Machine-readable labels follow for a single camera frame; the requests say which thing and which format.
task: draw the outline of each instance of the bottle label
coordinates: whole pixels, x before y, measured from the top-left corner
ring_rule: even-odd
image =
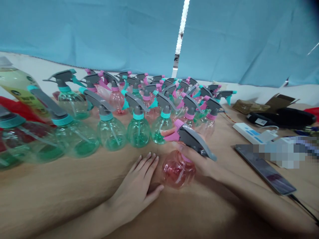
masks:
[[[8,91],[11,95],[21,101],[23,104],[29,106],[34,113],[42,118],[50,117],[49,112],[43,106],[43,104],[29,91],[21,90],[17,88],[2,86],[6,91]]]

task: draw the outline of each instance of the brown package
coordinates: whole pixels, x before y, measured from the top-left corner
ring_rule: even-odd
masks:
[[[296,100],[295,98],[277,93],[270,100],[267,101],[266,105],[270,106],[270,108],[267,110],[267,113],[275,114],[278,109],[288,107],[291,104],[296,103],[298,100]]]
[[[247,115],[250,112],[255,112],[255,113],[265,112],[266,110],[270,108],[270,106],[256,104],[252,101],[238,100],[234,104],[233,108],[238,110],[240,113]]]

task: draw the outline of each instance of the wooden table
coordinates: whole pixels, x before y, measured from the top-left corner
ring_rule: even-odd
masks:
[[[235,122],[248,123],[244,115],[226,108]],[[130,117],[122,118],[124,124],[128,124]],[[86,122],[95,128],[98,120],[90,118]],[[249,143],[232,126],[224,114],[217,117],[214,137],[208,144],[218,163],[271,190],[232,149],[235,144]],[[280,135],[295,134],[280,130]],[[100,147],[87,158],[63,157],[43,165],[22,164],[0,172],[0,238],[31,236],[80,215],[113,195],[140,154],[157,153],[161,165],[172,149],[170,143],[156,145],[153,142],[142,149],[127,145],[117,152],[107,152]],[[300,169],[272,166],[297,188],[295,195],[319,216],[318,161],[300,162]],[[152,182],[160,182],[160,169],[157,168]],[[224,186],[197,175],[190,186],[181,190],[165,187],[158,200],[107,238],[269,238],[276,235]]]

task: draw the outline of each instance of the smartphone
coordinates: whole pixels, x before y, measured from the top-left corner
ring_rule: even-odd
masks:
[[[237,144],[235,150],[276,193],[287,196],[297,191],[297,189],[270,166],[266,160],[260,158],[258,153],[253,152],[252,144]]]

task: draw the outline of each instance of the charging cable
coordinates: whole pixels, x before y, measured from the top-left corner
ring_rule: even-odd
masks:
[[[314,214],[312,214],[312,213],[308,210],[308,208],[306,208],[306,207],[298,200],[298,198],[296,198],[295,195],[290,194],[288,197],[290,197],[292,200],[294,200],[295,202],[297,202],[298,204],[300,204],[300,205],[313,217],[313,219],[315,219],[316,225],[319,226],[319,220],[318,220],[318,218],[316,218],[316,216],[315,216]]]

